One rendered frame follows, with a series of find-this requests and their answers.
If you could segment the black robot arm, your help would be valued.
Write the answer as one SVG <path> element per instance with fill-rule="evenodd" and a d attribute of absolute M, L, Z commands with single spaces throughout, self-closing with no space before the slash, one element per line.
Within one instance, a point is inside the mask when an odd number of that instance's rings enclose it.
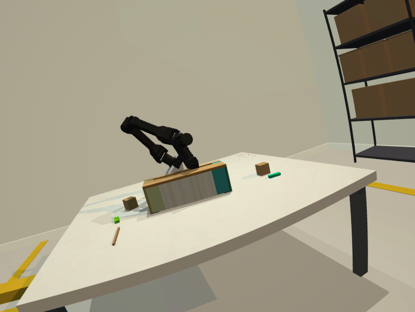
<path fill-rule="evenodd" d="M 173 148 L 176 151 L 192 144 L 193 142 L 193 137 L 189 133 L 179 134 L 180 131 L 178 129 L 165 126 L 156 126 L 143 121 L 138 117 L 134 117 L 133 115 L 126 117 L 120 127 L 123 132 L 134 135 L 143 145 L 145 145 L 157 163 L 161 164 L 163 162 L 169 165 L 170 168 L 173 165 L 175 168 L 179 169 L 182 162 L 186 161 L 185 158 L 181 155 L 174 158 L 167 154 L 168 150 L 165 147 L 152 142 L 141 130 L 156 136 L 157 139 L 164 144 L 173 145 Z"/>

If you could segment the tan cube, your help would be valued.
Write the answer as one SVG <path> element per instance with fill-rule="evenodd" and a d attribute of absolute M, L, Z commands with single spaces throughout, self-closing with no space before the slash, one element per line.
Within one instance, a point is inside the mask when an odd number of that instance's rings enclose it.
<path fill-rule="evenodd" d="M 258 175 L 266 175 L 270 173 L 269 164 L 266 162 L 258 163 L 255 166 Z"/>

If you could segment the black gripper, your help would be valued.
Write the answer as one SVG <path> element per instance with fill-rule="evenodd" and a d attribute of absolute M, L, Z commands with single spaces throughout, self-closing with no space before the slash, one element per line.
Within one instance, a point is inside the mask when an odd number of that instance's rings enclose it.
<path fill-rule="evenodd" d="M 183 158 L 185 158 L 186 161 L 185 162 L 183 161 L 183 163 L 188 169 L 199 168 L 199 163 L 198 163 L 197 158 L 193 156 L 193 154 L 190 152 L 187 146 L 178 150 L 177 153 L 181 155 Z"/>

